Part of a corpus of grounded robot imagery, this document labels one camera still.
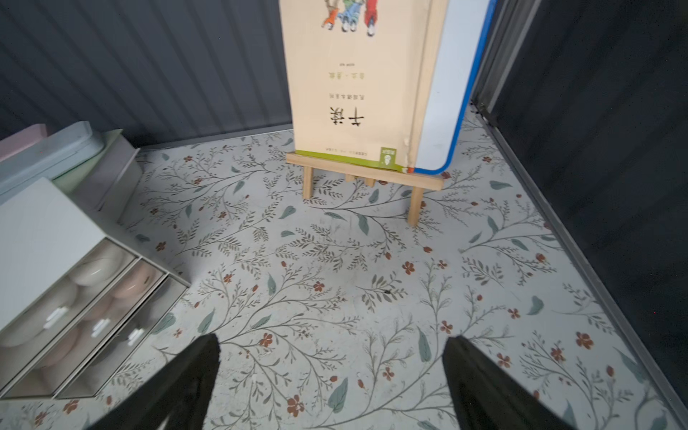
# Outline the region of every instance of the cartoon children illustration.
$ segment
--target cartoon children illustration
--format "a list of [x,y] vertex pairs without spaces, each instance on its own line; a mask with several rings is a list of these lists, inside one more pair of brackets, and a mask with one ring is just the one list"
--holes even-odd
[[325,0],[325,6],[327,6],[327,13],[329,14],[328,17],[325,19],[323,22],[323,25],[321,27],[327,26],[328,30],[331,30],[334,27],[334,22],[337,19],[337,14],[339,13],[339,9],[337,8],[337,3],[339,3],[339,0],[334,0],[334,5],[330,5],[330,0]]
[[342,31],[355,32],[358,27],[358,16],[361,14],[363,0],[344,0],[344,12],[337,15],[342,21]]
[[375,35],[375,24],[378,22],[378,0],[368,0],[365,4],[363,23],[368,27],[368,36]]

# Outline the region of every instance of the green label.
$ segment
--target green label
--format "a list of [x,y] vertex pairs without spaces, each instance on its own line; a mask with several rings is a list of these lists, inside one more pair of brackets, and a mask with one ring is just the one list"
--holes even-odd
[[396,149],[382,148],[380,150],[380,167],[390,169],[395,165]]

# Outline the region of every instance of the pink container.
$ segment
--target pink container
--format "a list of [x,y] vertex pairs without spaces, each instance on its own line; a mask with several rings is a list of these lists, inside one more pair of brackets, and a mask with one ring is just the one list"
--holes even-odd
[[22,152],[24,149],[40,142],[47,137],[45,124],[33,124],[8,138],[0,140],[0,162]]

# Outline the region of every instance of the pink bowl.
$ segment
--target pink bowl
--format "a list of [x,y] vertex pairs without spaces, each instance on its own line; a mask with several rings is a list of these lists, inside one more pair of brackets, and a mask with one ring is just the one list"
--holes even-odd
[[155,268],[146,263],[136,266],[112,289],[112,297],[126,299],[143,293],[158,278],[155,272]]

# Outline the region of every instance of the floral floor mat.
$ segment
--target floral floor mat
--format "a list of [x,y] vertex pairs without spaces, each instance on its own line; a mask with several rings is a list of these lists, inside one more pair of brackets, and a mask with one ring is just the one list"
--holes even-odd
[[193,285],[95,399],[0,403],[82,428],[194,338],[221,365],[207,429],[456,429],[441,353],[471,339],[579,429],[677,428],[501,153],[466,113],[442,191],[284,162],[291,131],[150,151],[124,225]]

